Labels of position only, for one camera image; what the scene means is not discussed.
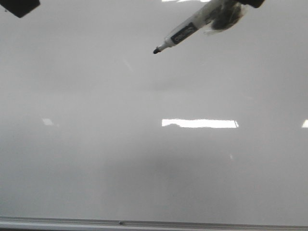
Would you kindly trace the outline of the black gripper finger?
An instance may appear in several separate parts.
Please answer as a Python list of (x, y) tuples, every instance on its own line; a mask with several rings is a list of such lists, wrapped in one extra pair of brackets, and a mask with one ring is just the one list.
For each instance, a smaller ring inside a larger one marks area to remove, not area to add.
[(0, 5), (18, 18), (22, 18), (40, 5), (39, 0), (0, 0)]
[(265, 0), (239, 0), (241, 4), (250, 5), (254, 8), (259, 8)]

